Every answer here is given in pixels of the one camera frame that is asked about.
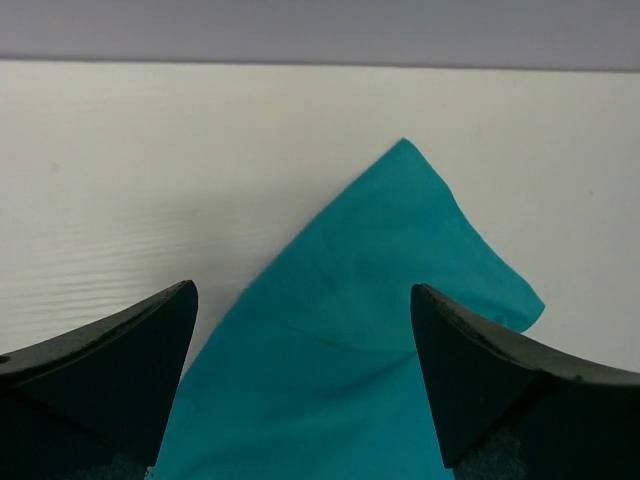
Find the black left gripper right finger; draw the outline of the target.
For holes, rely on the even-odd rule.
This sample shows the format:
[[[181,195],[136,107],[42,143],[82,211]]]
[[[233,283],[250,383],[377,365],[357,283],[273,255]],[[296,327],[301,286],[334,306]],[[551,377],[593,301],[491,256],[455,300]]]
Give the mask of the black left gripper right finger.
[[[457,479],[636,479],[639,376],[512,331],[423,284],[411,323]]]

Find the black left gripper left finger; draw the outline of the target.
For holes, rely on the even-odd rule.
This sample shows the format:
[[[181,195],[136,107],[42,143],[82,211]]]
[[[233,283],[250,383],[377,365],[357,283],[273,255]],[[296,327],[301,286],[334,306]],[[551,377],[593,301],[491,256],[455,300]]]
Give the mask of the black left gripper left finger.
[[[181,281],[1,356],[4,479],[144,479],[189,350],[198,291]]]

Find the teal t-shirt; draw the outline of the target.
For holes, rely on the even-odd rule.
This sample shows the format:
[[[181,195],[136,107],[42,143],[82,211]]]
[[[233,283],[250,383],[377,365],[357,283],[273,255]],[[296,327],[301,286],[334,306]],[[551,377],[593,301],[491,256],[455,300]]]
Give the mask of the teal t-shirt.
[[[410,320],[429,284],[516,331],[544,305],[401,140],[242,292],[180,382],[156,479],[446,479]]]

